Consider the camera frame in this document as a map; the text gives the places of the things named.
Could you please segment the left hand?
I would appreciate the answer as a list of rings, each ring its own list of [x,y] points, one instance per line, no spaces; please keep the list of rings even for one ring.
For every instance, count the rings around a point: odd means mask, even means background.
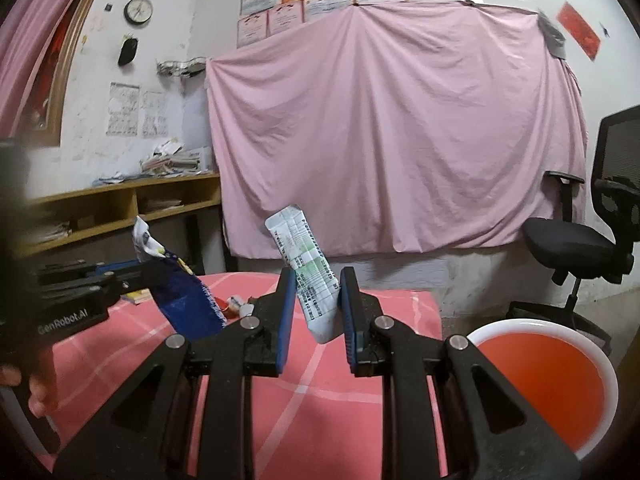
[[[17,387],[21,385],[23,374],[18,367],[2,363],[0,379],[2,386]],[[27,385],[28,407],[32,414],[40,418],[58,409],[58,378],[51,348],[40,351],[36,365],[27,374]]]

